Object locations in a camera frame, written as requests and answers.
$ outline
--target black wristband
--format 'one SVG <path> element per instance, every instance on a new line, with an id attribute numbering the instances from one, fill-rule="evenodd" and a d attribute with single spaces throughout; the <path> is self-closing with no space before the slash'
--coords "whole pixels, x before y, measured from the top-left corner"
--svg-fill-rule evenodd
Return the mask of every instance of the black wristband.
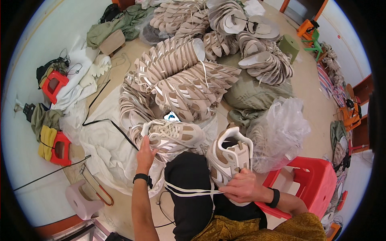
<path id="1" fill-rule="evenodd" d="M 279 199 L 280 199 L 280 192 L 277 189 L 270 188 L 269 189 L 273 190 L 273 200 L 271 203 L 266 203 L 266 205 L 270 208 L 276 208 Z"/>
<path id="2" fill-rule="evenodd" d="M 146 182 L 147 182 L 147 185 L 150 187 L 150 189 L 153 188 L 153 184 L 151 183 L 151 177 L 146 175 L 146 174 L 143 174 L 143 173 L 138 173 L 135 175 L 134 179 L 133 179 L 133 184 L 134 184 L 134 181 L 136 179 L 144 179 Z"/>

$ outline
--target black pants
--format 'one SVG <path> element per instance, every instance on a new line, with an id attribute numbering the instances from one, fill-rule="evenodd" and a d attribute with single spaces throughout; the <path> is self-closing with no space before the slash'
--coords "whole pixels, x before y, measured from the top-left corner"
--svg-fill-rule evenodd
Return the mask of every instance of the black pants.
<path id="1" fill-rule="evenodd" d="M 207 160 L 204 156 L 184 152 L 165 168 L 165 180 L 184 189 L 210 190 L 210 176 Z M 267 227 L 267 219 L 255 203 L 239 207 L 231 203 L 223 194 L 215 194 L 213 202 L 209 195 L 196 197 L 178 197 L 170 192 L 174 202 L 173 230 L 177 241 L 191 240 L 211 221 L 213 203 L 215 215 L 221 215 L 234 221 L 246 221 L 261 218 L 260 228 Z"/>

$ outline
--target phone screen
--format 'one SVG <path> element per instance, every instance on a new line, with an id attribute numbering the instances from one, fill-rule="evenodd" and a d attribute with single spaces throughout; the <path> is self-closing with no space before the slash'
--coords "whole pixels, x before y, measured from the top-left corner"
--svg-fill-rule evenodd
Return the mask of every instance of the phone screen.
<path id="1" fill-rule="evenodd" d="M 181 122 L 178 119 L 177 115 L 173 111 L 169 112 L 166 116 L 164 116 L 164 119 L 168 120 L 168 121 L 179 121 L 179 122 Z"/>

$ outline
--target green stool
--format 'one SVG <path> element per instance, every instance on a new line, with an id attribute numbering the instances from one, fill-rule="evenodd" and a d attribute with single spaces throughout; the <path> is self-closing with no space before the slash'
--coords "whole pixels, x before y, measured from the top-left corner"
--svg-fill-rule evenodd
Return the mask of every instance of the green stool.
<path id="1" fill-rule="evenodd" d="M 311 39 L 312 40 L 302 40 L 302 42 L 313 42 L 314 48 L 305 48 L 304 50 L 306 51 L 318 51 L 318 55 L 316 56 L 316 62 L 319 59 L 320 53 L 323 53 L 322 47 L 318 43 L 318 38 L 319 38 L 319 32 L 317 29 L 314 30 Z"/>
<path id="2" fill-rule="evenodd" d="M 283 53 L 292 54 L 292 59 L 290 61 L 290 64 L 292 64 L 300 50 L 298 43 L 289 34 L 285 34 L 281 37 L 278 46 Z"/>

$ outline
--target hand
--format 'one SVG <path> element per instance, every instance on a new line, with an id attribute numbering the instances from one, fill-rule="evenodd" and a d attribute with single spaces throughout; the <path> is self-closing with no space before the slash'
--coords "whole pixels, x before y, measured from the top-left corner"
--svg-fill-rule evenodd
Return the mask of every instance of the hand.
<path id="1" fill-rule="evenodd" d="M 148 175 L 151 165 L 153 164 L 154 157 L 157 154 L 158 149 L 150 150 L 150 140 L 146 135 L 143 137 L 141 148 L 137 153 L 138 167 L 136 174 L 143 173 Z"/>
<path id="2" fill-rule="evenodd" d="M 273 190 L 259 185 L 255 174 L 247 168 L 241 169 L 235 174 L 225 187 L 218 189 L 224 195 L 238 203 L 243 202 L 267 202 L 273 200 Z"/>

